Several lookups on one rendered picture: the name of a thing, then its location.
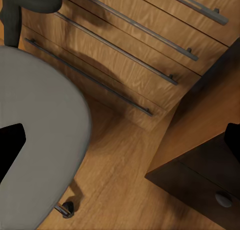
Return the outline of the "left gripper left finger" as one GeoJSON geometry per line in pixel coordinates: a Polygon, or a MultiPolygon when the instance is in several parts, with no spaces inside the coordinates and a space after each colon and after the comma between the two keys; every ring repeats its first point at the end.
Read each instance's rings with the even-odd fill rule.
{"type": "Polygon", "coordinates": [[[0,183],[26,142],[21,123],[0,128],[0,183]]]}

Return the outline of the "swivel chair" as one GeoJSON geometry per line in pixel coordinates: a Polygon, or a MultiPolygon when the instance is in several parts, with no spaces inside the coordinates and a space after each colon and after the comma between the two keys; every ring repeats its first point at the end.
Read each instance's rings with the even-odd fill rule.
{"type": "Polygon", "coordinates": [[[0,129],[21,123],[26,142],[0,183],[0,230],[36,230],[53,209],[72,218],[60,199],[92,137],[92,116],[81,90],[45,60],[18,49],[22,8],[58,12],[63,0],[2,0],[0,129]]]}

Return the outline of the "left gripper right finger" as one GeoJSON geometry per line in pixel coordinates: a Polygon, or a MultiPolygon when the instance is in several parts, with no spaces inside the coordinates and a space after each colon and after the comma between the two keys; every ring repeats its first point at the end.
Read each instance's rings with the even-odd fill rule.
{"type": "Polygon", "coordinates": [[[240,163],[240,124],[228,123],[224,141],[240,163]]]}

